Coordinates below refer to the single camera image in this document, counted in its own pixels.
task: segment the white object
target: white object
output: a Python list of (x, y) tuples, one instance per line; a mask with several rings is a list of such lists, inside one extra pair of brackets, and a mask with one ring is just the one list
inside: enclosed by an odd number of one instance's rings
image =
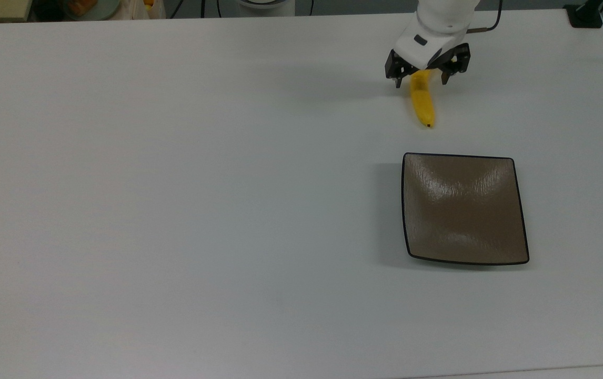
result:
[(164, 7), (164, 0), (154, 0), (152, 9), (147, 11), (150, 19), (165, 19), (166, 9)]
[[(409, 26), (395, 41), (395, 53), (417, 69), (463, 41), (479, 0), (419, 0)], [(422, 44), (414, 37), (426, 41)]]
[(241, 17), (290, 17), (295, 0), (236, 0)]
[[(603, 365), (603, 28), (503, 12), (429, 130), (409, 19), (0, 25), (0, 377)], [(407, 151), (513, 158), (530, 262), (407, 256)]]

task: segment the orange object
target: orange object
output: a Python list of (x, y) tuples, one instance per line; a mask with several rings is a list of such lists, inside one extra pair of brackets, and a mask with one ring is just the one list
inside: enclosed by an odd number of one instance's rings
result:
[(89, 12), (97, 3), (98, 0), (68, 0), (67, 5), (70, 12), (80, 17)]

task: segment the floor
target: floor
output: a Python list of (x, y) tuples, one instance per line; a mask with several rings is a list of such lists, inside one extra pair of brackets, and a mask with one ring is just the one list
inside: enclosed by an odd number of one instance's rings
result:
[[(181, 0), (164, 0), (170, 15)], [(311, 0), (295, 0), (297, 15), (306, 15), (311, 8)], [(222, 17), (237, 17), (238, 9), (234, 0), (206, 0), (206, 17), (217, 16), (217, 2), (220, 2)], [(481, 0), (477, 10), (495, 10), (498, 0)], [(567, 3), (583, 3), (583, 0), (507, 0), (504, 9), (556, 9)], [(313, 15), (338, 14), (385, 14), (413, 12), (416, 0), (314, 0)], [(200, 0), (184, 0), (176, 18), (198, 18)]]

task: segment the cable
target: cable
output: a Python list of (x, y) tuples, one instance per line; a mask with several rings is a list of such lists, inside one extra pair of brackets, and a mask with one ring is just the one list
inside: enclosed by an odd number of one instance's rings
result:
[(489, 29), (487, 29), (487, 32), (493, 31), (493, 29), (496, 29), (496, 26), (498, 26), (499, 22), (500, 22), (500, 15), (503, 13), (503, 0), (500, 0), (500, 3), (498, 3), (498, 16), (496, 17), (496, 23)]
[(182, 2), (184, 2), (184, 0), (179, 0), (179, 3), (177, 3), (176, 10), (174, 10), (173, 14), (171, 14), (171, 18), (175, 17), (175, 15), (177, 14), (177, 10), (179, 10), (179, 7), (182, 5)]
[(474, 29), (468, 29), (467, 34), (470, 34), (470, 33), (484, 33), (484, 32), (493, 31), (493, 29), (496, 29), (496, 26), (498, 26), (498, 24), (500, 22), (500, 15), (502, 13), (503, 13), (503, 0), (500, 0), (500, 2), (498, 3), (498, 15), (496, 17), (496, 23), (491, 28), (474, 28)]

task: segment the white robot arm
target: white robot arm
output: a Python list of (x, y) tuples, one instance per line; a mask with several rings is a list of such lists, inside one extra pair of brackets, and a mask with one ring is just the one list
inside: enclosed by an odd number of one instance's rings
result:
[(461, 44), (479, 0), (419, 0), (409, 26), (395, 42), (386, 62), (386, 77), (399, 88), (403, 77), (420, 69), (439, 68), (443, 83), (465, 72), (470, 48)]

